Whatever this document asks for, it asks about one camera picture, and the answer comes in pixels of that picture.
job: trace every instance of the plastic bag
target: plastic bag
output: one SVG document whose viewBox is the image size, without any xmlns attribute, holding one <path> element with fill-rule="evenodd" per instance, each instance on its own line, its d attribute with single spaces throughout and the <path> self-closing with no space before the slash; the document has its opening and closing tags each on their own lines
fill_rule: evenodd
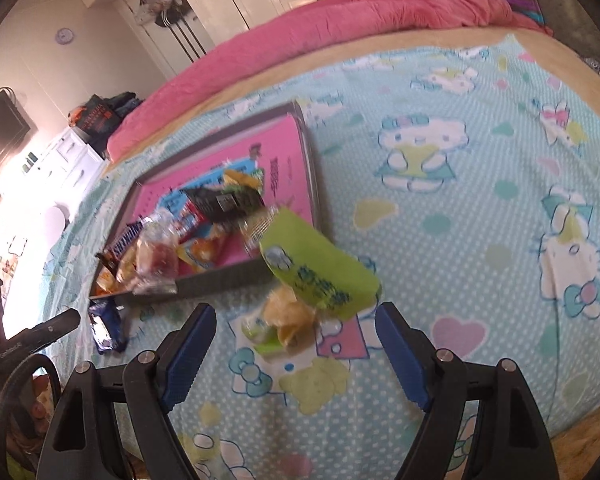
<svg viewBox="0 0 600 480">
<path fill-rule="evenodd" d="M 262 240 L 264 233 L 267 232 L 279 211 L 280 208 L 277 205 L 271 205 L 239 221 L 238 226 L 244 242 L 244 249 L 249 254 L 260 252 L 260 240 Z"/>
<path fill-rule="evenodd" d="M 178 291 L 178 235 L 173 215 L 165 208 L 149 218 L 138 238 L 136 270 L 140 283 L 135 294 L 175 294 Z"/>
</svg>

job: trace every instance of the food wrapper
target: food wrapper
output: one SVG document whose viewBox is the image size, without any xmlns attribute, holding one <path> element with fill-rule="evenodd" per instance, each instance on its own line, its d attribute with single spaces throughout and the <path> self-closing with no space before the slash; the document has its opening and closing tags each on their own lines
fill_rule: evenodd
<svg viewBox="0 0 600 480">
<path fill-rule="evenodd" d="M 279 210 L 277 205 L 271 205 L 240 221 L 239 227 L 244 241 L 244 249 L 249 254 L 260 251 L 260 240 L 269 229 Z"/>
<path fill-rule="evenodd" d="M 205 218 L 202 213 L 198 211 L 191 200 L 187 199 L 173 223 L 173 227 L 178 234 L 178 243 L 189 240 L 204 221 Z"/>
<path fill-rule="evenodd" d="M 128 248 L 138 239 L 143 227 L 144 220 L 128 224 L 118 238 L 105 247 L 101 253 L 96 254 L 96 258 L 99 259 L 114 276 L 118 271 L 120 259 L 125 254 L 126 250 L 128 250 Z"/>
<path fill-rule="evenodd" d="M 242 332 L 261 355 L 296 352 L 314 341 L 315 319 L 315 310 L 283 284 L 269 293 L 261 309 L 244 319 Z"/>
<path fill-rule="evenodd" d="M 138 272 L 136 271 L 136 259 L 138 257 L 138 241 L 126 250 L 126 253 L 120 258 L 116 281 L 122 290 L 131 290 L 138 282 Z"/>
<path fill-rule="evenodd" d="M 103 298 L 90 301 L 87 314 L 98 353 L 123 352 L 127 339 L 115 300 Z"/>
<path fill-rule="evenodd" d="M 178 275 L 178 235 L 173 215 L 164 208 L 153 213 L 138 239 L 135 294 L 175 294 Z"/>
<path fill-rule="evenodd" d="M 222 224 L 208 224 L 200 228 L 195 238 L 180 244 L 178 257 L 195 272 L 204 272 L 216 266 L 229 231 Z"/>
<path fill-rule="evenodd" d="M 264 233 L 260 252 L 271 272 L 321 316 L 344 322 L 380 300 L 381 283 L 371 270 L 287 208 Z"/>
<path fill-rule="evenodd" d="M 99 289 L 97 294 L 98 296 L 102 296 L 104 294 L 113 294 L 118 288 L 118 282 L 116 281 L 116 277 L 109 269 L 107 269 L 107 267 L 102 267 L 102 269 L 98 273 L 98 277 L 96 278 L 96 285 Z"/>
<path fill-rule="evenodd" d="M 229 186 L 227 189 L 194 187 L 183 192 L 214 224 L 244 218 L 264 206 L 258 191 L 248 186 Z"/>
<path fill-rule="evenodd" d="M 241 171 L 227 168 L 222 173 L 225 186 L 248 186 L 256 190 L 260 190 L 262 183 L 254 176 L 247 175 Z"/>
</svg>

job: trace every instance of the light blue bedsheet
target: light blue bedsheet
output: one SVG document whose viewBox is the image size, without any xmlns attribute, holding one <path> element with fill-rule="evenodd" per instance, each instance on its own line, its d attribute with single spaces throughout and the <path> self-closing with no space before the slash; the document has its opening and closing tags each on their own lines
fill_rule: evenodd
<svg viewBox="0 0 600 480">
<path fill-rule="evenodd" d="M 137 176 L 212 128 L 293 99 L 311 129 L 326 233 L 375 270 L 384 299 L 439 348 L 516 360 L 551 434 L 599 406 L 600 118 L 512 36 L 350 60 L 190 121 L 90 193 L 52 250 L 42 316 L 66 306 L 84 316 L 93 255 Z M 267 364 L 237 327 L 268 290 L 138 310 L 123 356 L 97 355 L 83 318 L 48 354 L 65 379 L 84 359 L 126 362 L 204 299 L 218 332 L 171 413 L 201 478 L 392 478 L 421 415 L 380 348 L 373 311 L 325 325 L 315 347 Z M 449 479 L 462 471 L 474 413 Z"/>
</svg>

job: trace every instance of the pink comforter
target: pink comforter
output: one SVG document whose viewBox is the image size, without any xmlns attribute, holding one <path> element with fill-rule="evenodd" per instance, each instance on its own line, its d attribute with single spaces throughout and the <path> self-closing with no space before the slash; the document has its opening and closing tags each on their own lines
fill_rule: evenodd
<svg viewBox="0 0 600 480">
<path fill-rule="evenodd" d="M 410 28 L 486 25 L 542 29 L 506 0 L 319 0 L 215 47 L 126 117 L 107 149 L 120 160 L 139 142 L 233 83 L 325 46 Z"/>
</svg>

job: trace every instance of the white dresser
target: white dresser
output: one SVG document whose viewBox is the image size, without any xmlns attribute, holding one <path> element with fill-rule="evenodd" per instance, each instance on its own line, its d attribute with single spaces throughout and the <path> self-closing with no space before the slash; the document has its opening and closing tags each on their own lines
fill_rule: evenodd
<svg viewBox="0 0 600 480">
<path fill-rule="evenodd" d="M 27 173 L 27 187 L 39 190 L 36 209 L 57 205 L 72 221 L 105 166 L 106 161 L 78 133 L 65 129 Z"/>
</svg>

